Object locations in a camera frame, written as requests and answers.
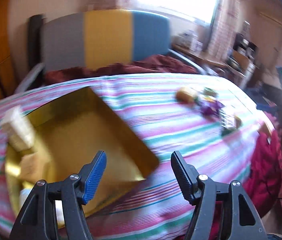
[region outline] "bed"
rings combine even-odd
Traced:
[[[236,108],[242,127],[224,137],[220,124],[201,116],[175,99],[184,85],[209,87],[219,100]],[[230,81],[206,75],[149,73],[79,79],[26,91],[0,100],[0,120],[5,111],[21,105],[27,114],[41,105],[82,87],[91,87],[160,160],[159,168],[128,198],[88,218],[97,239],[174,239],[185,233],[193,207],[180,192],[170,166],[179,150],[188,163],[213,180],[244,182],[259,136],[260,123],[271,123],[255,103]],[[0,128],[0,233],[8,236],[15,220],[4,174],[6,135]]]

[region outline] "blue panel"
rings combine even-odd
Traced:
[[[143,11],[132,11],[132,15],[133,60],[142,60],[153,54],[167,54],[170,48],[169,19]]]

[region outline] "tablecloth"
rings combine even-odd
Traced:
[[[181,86],[209,87],[219,100],[232,105],[242,119],[241,128],[220,136],[220,123],[176,101]],[[21,105],[24,114],[82,87],[92,89],[125,121],[157,155],[156,171],[125,201],[88,218],[96,239],[173,239],[183,235],[193,207],[185,201],[170,165],[179,150],[186,162],[215,181],[244,181],[258,137],[260,123],[271,126],[255,103],[230,81],[195,74],[130,74],[103,76],[59,83],[0,100],[0,121],[6,110]],[[4,174],[7,137],[0,127],[0,233],[8,236],[15,220]]]

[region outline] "open cardboard box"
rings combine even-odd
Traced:
[[[16,216],[20,191],[33,187],[18,178],[25,154],[38,152],[49,157],[43,178],[48,183],[78,173],[98,150],[107,154],[107,166],[96,194],[83,206],[86,217],[125,195],[159,165],[158,158],[89,87],[57,98],[27,117],[36,131],[34,147],[16,152],[8,145],[6,151],[6,180]]]

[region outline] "metal screw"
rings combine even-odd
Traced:
[[[237,180],[234,180],[234,181],[232,181],[232,185],[233,186],[240,186],[241,183],[239,181],[237,181]]]
[[[37,185],[38,186],[43,186],[46,182],[44,181],[44,179],[38,180],[37,181]]]
[[[71,180],[77,180],[79,178],[79,175],[78,174],[72,174],[70,175],[70,179]]]
[[[207,175],[205,175],[205,174],[200,174],[199,175],[199,179],[200,180],[207,180],[209,177],[207,176]]]

